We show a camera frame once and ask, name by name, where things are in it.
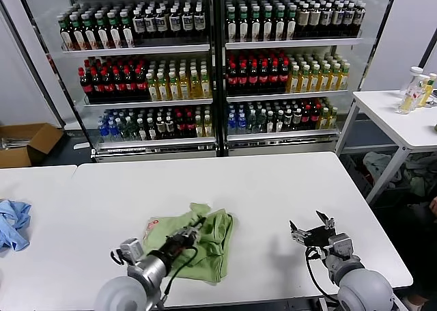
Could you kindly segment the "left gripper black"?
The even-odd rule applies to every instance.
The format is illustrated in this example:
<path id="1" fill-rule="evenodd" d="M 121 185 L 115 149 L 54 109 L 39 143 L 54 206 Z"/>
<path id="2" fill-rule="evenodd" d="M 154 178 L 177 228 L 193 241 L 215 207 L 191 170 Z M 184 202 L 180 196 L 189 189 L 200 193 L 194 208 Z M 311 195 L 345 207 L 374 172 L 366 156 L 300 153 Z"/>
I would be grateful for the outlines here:
<path id="1" fill-rule="evenodd" d="M 165 254 L 179 256 L 185 249 L 194 246 L 205 221 L 206 218 L 201 217 L 195 223 L 184 226 L 168 236 L 165 241 Z"/>

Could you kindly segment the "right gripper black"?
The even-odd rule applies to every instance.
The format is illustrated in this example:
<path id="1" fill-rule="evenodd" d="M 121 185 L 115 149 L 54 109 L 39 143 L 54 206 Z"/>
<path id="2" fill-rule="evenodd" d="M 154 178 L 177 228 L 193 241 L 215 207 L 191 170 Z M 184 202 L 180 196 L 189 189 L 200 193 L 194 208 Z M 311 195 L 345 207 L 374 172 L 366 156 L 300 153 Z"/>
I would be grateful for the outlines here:
<path id="1" fill-rule="evenodd" d="M 316 211 L 316 214 L 325 226 L 319 226 L 310 230 L 301 230 L 289 220 L 292 239 L 306 247 L 326 247 L 330 245 L 329 238 L 334 236 L 335 220 L 325 213 Z"/>

